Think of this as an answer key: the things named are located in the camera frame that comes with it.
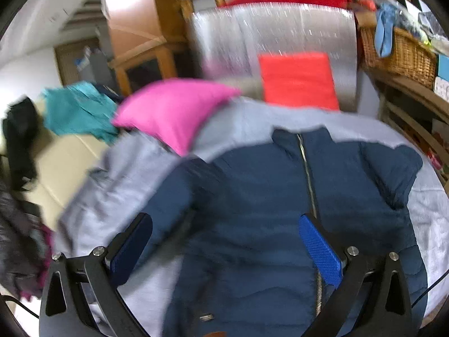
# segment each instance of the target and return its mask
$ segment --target jacket pocket zipper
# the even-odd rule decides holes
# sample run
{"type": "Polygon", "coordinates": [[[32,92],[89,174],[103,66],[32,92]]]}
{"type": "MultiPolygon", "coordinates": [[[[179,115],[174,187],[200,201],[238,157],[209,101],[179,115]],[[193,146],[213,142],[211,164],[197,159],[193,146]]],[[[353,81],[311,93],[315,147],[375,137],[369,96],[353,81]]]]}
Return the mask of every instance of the jacket pocket zipper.
{"type": "MultiPolygon", "coordinates": [[[[306,150],[304,147],[304,140],[302,135],[298,134],[298,144],[299,149],[301,149],[301,156],[304,161],[304,168],[306,171],[306,178],[307,178],[307,188],[308,188],[308,194],[310,198],[311,203],[311,211],[315,218],[317,218],[317,206],[315,203],[315,193],[313,191],[313,185],[311,182],[311,176],[310,176],[310,168],[308,166],[307,157],[306,157],[306,150]]],[[[321,307],[323,304],[323,277],[321,276],[321,273],[319,270],[317,270],[317,298],[316,298],[316,304],[315,304],[315,316],[320,314],[321,307]]]]}

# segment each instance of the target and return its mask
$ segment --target puffer jacket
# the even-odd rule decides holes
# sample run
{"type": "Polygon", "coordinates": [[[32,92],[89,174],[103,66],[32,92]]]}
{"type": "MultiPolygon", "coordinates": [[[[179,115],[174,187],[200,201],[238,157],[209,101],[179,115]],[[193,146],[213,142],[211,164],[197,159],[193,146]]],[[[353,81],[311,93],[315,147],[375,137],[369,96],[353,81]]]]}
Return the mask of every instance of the puffer jacket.
{"type": "MultiPolygon", "coordinates": [[[[426,289],[407,210],[422,166],[413,149],[335,143],[324,128],[275,130],[272,140],[234,149],[211,164],[184,162],[144,207],[153,233],[143,257],[187,209],[196,211],[164,336],[224,331],[228,337],[297,337],[306,330],[317,301],[332,291],[325,285],[318,294],[315,266],[298,233],[299,217],[312,204],[306,164],[326,230],[367,255],[399,253],[412,302],[426,289]]],[[[423,298],[413,309],[416,329],[426,303],[423,298]]],[[[358,312],[352,311],[340,334],[352,328],[358,312]]]]}

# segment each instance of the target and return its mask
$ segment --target gray bedsheet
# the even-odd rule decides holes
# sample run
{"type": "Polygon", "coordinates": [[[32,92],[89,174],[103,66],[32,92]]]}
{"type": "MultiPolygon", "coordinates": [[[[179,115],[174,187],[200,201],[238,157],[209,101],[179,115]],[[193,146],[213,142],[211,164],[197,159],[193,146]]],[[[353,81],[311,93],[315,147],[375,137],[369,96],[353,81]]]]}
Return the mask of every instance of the gray bedsheet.
{"type": "MultiPolygon", "coordinates": [[[[236,98],[219,110],[200,131],[192,155],[210,161],[243,145],[270,140],[275,127],[301,131],[325,126],[333,140],[365,140],[390,147],[412,146],[387,125],[367,117],[317,109],[288,109],[236,98]]],[[[122,136],[93,168],[62,214],[56,249],[67,256],[89,254],[107,245],[139,212],[160,182],[181,159],[139,131],[122,136]]],[[[409,196],[410,218],[431,285],[449,268],[449,200],[430,163],[424,158],[409,196]]],[[[161,335],[165,310],[182,263],[182,232],[158,253],[119,292],[131,312],[152,336],[161,335]]],[[[449,292],[445,280],[430,293],[426,315],[449,292]]]]}

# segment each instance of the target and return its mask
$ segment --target pink cushion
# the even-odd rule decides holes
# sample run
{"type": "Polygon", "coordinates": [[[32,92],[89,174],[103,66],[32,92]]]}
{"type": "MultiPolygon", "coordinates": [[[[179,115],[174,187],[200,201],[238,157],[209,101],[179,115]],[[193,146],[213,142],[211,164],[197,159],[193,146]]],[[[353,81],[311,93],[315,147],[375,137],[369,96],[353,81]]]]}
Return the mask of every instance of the pink cushion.
{"type": "Polygon", "coordinates": [[[221,103],[240,94],[218,83],[172,78],[147,85],[117,109],[112,124],[137,128],[185,156],[200,125],[221,103]]]}

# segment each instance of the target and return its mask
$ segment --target teal cloth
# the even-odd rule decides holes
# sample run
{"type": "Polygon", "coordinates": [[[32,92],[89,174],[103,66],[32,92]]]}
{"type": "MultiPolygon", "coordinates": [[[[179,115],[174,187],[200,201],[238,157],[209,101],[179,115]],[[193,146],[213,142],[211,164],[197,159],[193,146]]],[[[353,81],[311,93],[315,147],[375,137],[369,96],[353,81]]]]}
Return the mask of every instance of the teal cloth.
{"type": "Polygon", "coordinates": [[[118,130],[111,124],[117,109],[94,85],[78,82],[64,88],[45,89],[45,127],[57,135],[91,134],[111,144],[118,130]]]}

